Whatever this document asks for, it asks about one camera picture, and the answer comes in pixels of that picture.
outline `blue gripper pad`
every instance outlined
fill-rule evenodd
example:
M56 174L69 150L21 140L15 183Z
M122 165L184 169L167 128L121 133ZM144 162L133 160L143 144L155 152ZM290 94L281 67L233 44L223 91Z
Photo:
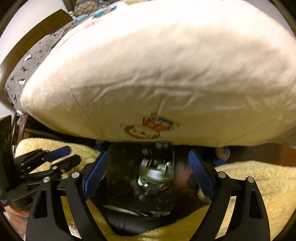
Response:
M60 149L51 151L51 152L47 152L45 154L44 160L48 161L48 162L52 162L54 160L57 160L59 158L62 158L64 156L67 156L71 153L71 148L69 146L64 146Z
M199 157L195 154L194 151L190 151L188 155L188 163L191 167L191 170L193 172L193 175L195 176L195 179L202 190L202 193L208 197L210 200L213 200L214 198L214 192L213 192L213 182L211 181L211 178L207 174L207 171L202 165L201 160Z
M91 170L90 174L84 182L84 197L87 200L88 198L96 194L96 190L109 166L109 155L108 152L104 152L102 155L99 155L95 161L94 168Z

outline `yellow fleece blanket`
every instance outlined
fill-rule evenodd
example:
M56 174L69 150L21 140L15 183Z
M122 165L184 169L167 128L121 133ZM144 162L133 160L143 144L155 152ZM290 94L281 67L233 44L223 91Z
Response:
M98 151L87 146L32 138L25 139L18 145L16 156L38 148L53 151L65 145L71 147L71 155L78 154L81 157L81 164L73 168L70 172L63 174L63 178L68 177L69 174L74 171L81 171L87 163L93 162L99 155ZM52 163L44 163L34 172L47 170L51 164ZM296 208L296 168L247 161L223 165L217 167L216 170L226 172L231 178L242 180L247 176L255 178L266 206L271 240L273 240L285 226ZM234 200L234 198L230 200L229 208L217 237L224 235L227 230L234 207ZM75 226L66 198L63 198L62 201L68 224L70 226ZM88 200L87 205L108 241L188 241L200 225L209 207L204 206L174 224L154 229L134 237L121 237L114 234L100 211L91 201Z

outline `metal bolt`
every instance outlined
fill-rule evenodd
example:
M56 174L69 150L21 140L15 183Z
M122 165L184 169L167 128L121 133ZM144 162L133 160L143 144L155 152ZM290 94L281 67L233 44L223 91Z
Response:
M44 181L45 183L48 183L49 180L50 180L50 177L45 177L45 178L43 178L43 181Z
M77 178L77 177L79 177L79 175L80 175L79 172L73 172L71 177Z
M226 174L224 172L218 172L218 176L221 178L226 178Z
M250 183L253 183L255 180L254 180L254 178L252 178L252 177L248 177L248 182L250 182Z

